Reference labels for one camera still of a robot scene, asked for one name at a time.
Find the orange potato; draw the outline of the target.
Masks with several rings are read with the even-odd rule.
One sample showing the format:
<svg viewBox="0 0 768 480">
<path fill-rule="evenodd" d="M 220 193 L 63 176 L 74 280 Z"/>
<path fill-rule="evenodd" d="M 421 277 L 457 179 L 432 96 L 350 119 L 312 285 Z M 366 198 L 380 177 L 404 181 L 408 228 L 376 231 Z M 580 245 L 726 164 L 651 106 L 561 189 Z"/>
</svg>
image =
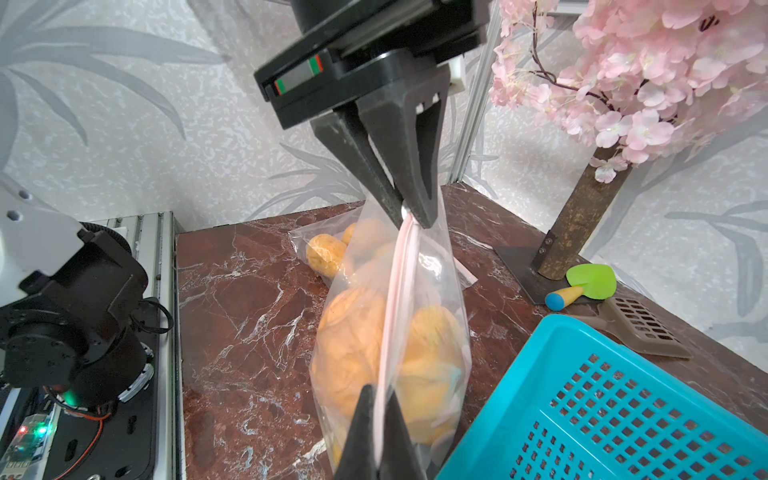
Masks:
<svg viewBox="0 0 768 480">
<path fill-rule="evenodd" d="M 310 239 L 306 247 L 309 267 L 318 275 L 333 279 L 341 270 L 347 245 L 328 234 Z"/>
</svg>

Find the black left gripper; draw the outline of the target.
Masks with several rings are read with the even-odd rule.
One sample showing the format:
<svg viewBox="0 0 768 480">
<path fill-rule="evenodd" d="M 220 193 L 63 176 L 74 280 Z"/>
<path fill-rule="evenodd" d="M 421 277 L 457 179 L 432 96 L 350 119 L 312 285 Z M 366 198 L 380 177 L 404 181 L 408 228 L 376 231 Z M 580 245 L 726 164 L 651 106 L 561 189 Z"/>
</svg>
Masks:
<svg viewBox="0 0 768 480">
<path fill-rule="evenodd" d="M 441 64 L 486 40 L 486 1 L 293 1 L 301 36 L 254 74 L 284 129 L 315 137 L 396 228 L 438 218 L 437 158 L 450 86 Z M 392 181 L 374 152 L 370 139 Z"/>
</svg>

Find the clear zipper bag with dots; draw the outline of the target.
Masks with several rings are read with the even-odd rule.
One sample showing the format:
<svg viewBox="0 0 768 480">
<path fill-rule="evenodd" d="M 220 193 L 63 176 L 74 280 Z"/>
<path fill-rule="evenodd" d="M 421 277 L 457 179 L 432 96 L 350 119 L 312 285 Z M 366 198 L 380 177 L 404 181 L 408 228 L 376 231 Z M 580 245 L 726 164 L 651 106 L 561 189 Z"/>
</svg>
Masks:
<svg viewBox="0 0 768 480">
<path fill-rule="evenodd" d="M 353 255 L 344 260 L 362 211 L 363 207 L 357 207 L 289 232 L 297 257 L 328 286 L 339 272 L 349 279 L 357 266 L 393 253 L 394 241 L 385 239 L 387 230 L 382 228 L 380 222 L 373 222 L 370 224 L 370 232 L 362 231 Z"/>
</svg>

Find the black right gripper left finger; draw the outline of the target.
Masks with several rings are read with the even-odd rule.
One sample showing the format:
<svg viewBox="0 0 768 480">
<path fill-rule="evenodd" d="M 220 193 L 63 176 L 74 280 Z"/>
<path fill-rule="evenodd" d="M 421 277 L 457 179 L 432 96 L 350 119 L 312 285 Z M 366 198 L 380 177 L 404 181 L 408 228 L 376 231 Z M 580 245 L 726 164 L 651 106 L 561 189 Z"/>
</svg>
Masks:
<svg viewBox="0 0 768 480">
<path fill-rule="evenodd" d="M 365 385 L 358 397 L 342 455 L 334 474 L 335 480 L 376 480 L 378 478 L 373 445 L 374 399 L 374 387 Z"/>
</svg>

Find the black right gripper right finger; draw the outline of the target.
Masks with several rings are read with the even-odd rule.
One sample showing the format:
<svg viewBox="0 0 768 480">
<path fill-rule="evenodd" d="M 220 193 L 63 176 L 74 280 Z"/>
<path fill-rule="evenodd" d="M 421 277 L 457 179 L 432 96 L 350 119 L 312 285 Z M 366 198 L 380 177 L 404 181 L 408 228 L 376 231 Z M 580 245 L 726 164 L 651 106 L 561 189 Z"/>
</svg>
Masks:
<svg viewBox="0 0 768 480">
<path fill-rule="evenodd" d="M 417 459 L 396 394 L 386 404 L 380 480 L 426 480 Z"/>
</svg>

